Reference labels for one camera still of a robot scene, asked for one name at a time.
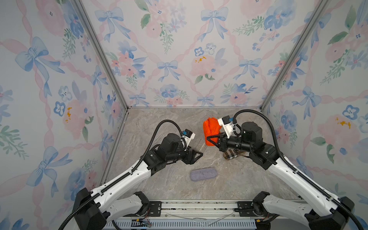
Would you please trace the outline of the plaid eyeglass case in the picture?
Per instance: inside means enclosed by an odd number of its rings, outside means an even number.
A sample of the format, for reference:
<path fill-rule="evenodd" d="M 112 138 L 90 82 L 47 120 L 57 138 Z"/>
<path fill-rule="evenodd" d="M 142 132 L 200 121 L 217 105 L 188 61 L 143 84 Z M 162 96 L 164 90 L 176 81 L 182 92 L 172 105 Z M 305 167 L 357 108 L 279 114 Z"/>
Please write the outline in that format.
<path fill-rule="evenodd" d="M 233 149 L 228 149 L 226 152 L 223 153 L 223 157 L 225 160 L 232 160 L 239 156 L 246 156 L 246 151 L 237 151 Z"/>

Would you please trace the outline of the purple eyeglass case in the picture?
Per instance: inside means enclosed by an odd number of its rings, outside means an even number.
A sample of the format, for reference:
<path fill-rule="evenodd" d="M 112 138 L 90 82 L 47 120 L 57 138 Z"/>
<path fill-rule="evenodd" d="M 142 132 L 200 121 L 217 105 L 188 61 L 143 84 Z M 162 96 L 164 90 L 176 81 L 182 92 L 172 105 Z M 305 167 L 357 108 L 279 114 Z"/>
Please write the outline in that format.
<path fill-rule="evenodd" d="M 196 169 L 190 173 L 190 179 L 191 181 L 194 181 L 194 182 L 216 178 L 217 176 L 218 176 L 217 170 L 212 167 Z"/>

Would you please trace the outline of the orange microfiber cloth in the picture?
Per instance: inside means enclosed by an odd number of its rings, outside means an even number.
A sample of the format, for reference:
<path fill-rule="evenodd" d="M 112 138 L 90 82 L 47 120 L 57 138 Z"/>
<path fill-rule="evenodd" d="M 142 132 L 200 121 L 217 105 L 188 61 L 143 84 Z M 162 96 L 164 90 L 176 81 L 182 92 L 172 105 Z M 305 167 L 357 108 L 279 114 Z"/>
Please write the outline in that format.
<path fill-rule="evenodd" d="M 207 140 L 207 137 L 218 135 L 220 130 L 221 126 L 219 125 L 218 120 L 214 117 L 208 118 L 203 122 L 203 131 L 207 146 L 214 146 L 214 144 Z"/>

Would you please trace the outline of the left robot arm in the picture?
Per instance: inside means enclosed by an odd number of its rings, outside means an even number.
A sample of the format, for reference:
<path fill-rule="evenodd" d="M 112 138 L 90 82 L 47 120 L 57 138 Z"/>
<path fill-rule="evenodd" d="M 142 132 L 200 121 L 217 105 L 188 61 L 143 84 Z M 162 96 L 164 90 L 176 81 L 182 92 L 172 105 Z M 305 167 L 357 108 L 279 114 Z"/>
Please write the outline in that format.
<path fill-rule="evenodd" d="M 121 199 L 135 185 L 150 178 L 167 165 L 182 161 L 194 164 L 203 154 L 189 146 L 195 134 L 186 129 L 181 136 L 170 133 L 161 144 L 149 147 L 135 165 L 106 184 L 89 191 L 83 188 L 76 194 L 72 210 L 80 230 L 101 230 L 119 217 L 144 216 L 149 209 L 149 200 L 142 192 Z"/>

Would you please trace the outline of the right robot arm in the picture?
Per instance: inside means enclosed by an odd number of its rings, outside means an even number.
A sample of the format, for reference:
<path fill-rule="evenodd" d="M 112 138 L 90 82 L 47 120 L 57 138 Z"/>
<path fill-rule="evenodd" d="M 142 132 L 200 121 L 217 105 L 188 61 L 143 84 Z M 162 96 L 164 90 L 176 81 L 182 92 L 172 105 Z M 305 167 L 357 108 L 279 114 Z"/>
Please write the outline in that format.
<path fill-rule="evenodd" d="M 238 209 L 238 212 L 252 211 L 259 216 L 272 214 L 271 218 L 258 221 L 266 225 L 276 217 L 284 216 L 311 230 L 342 230 L 349 221 L 358 229 L 363 229 L 352 213 L 355 206 L 352 200 L 346 196 L 339 198 L 320 187 L 275 146 L 265 143 L 263 131 L 256 123 L 243 123 L 237 135 L 231 120 L 210 118 L 203 123 L 203 129 L 207 145 L 215 146 L 224 153 L 229 150 L 234 153 L 248 152 L 248 158 L 285 182 L 306 202 L 295 203 L 262 191 L 253 199 L 250 209 Z"/>

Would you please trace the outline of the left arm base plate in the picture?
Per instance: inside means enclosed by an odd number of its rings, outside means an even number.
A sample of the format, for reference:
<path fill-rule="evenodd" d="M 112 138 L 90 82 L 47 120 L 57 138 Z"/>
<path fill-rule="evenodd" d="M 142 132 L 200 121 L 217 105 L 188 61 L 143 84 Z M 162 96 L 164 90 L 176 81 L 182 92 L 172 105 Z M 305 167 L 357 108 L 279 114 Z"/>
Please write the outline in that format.
<path fill-rule="evenodd" d="M 160 217 L 162 212 L 161 201 L 149 201 L 142 203 L 142 207 L 136 213 L 140 217 Z"/>

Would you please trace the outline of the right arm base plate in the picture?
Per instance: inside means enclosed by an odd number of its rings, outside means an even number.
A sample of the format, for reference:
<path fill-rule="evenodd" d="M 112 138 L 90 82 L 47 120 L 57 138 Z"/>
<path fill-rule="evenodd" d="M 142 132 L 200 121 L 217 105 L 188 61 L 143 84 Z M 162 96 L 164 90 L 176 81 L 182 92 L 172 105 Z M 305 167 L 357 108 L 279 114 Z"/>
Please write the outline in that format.
<path fill-rule="evenodd" d="M 238 201 L 234 212 L 239 213 L 240 217 L 256 217 L 258 215 L 253 201 Z"/>

